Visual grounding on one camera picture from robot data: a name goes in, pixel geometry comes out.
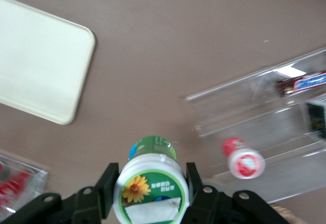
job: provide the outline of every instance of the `clear plastic box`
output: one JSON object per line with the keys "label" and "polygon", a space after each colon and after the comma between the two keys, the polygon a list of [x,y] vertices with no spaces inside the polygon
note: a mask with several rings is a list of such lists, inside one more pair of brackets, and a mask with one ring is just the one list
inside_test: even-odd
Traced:
{"label": "clear plastic box", "polygon": [[[326,141],[311,130],[306,101],[325,97],[326,86],[282,97],[276,82],[280,68],[307,74],[326,71],[326,48],[191,96],[196,129],[211,147],[207,165],[212,184],[232,195],[251,190],[267,202],[279,201],[326,186]],[[254,179],[237,179],[228,169],[222,144],[241,137],[265,158]]]}
{"label": "clear plastic box", "polygon": [[0,222],[40,195],[48,172],[0,154]]}

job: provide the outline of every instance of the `yellow flower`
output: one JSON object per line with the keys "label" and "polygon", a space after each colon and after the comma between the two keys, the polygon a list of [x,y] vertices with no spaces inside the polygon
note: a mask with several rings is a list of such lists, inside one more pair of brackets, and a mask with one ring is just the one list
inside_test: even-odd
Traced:
{"label": "yellow flower", "polygon": [[145,177],[135,177],[127,184],[122,196],[127,199],[128,203],[131,201],[135,203],[141,202],[144,199],[144,195],[149,195],[151,191],[146,182],[147,179]]}

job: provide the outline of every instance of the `white tray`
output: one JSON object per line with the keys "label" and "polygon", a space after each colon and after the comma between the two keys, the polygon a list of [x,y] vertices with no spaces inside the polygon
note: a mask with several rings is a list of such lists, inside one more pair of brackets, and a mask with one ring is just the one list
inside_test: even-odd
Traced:
{"label": "white tray", "polygon": [[0,103],[58,124],[74,116],[95,46],[92,32],[0,0]]}

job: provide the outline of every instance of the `container label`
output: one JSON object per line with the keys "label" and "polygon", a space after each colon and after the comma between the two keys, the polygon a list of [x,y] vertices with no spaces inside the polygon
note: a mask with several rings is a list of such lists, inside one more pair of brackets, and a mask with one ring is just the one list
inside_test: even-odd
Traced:
{"label": "container label", "polygon": [[184,190],[175,177],[164,171],[150,170],[126,181],[120,192],[119,206],[131,224],[169,224],[180,217],[184,201]]}

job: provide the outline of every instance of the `brown table surface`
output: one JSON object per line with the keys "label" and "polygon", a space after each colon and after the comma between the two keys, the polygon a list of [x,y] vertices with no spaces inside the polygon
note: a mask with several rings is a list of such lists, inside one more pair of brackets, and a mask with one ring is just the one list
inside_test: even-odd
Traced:
{"label": "brown table surface", "polygon": [[[175,142],[183,168],[194,161],[206,177],[207,149],[185,96],[326,46],[326,0],[18,1],[84,25],[97,40],[71,124],[0,104],[0,148],[46,166],[46,191],[64,198],[94,184],[109,162],[122,168],[130,146],[153,134]],[[320,189],[280,204],[324,223],[325,199]],[[118,223],[113,211],[109,222]]]}

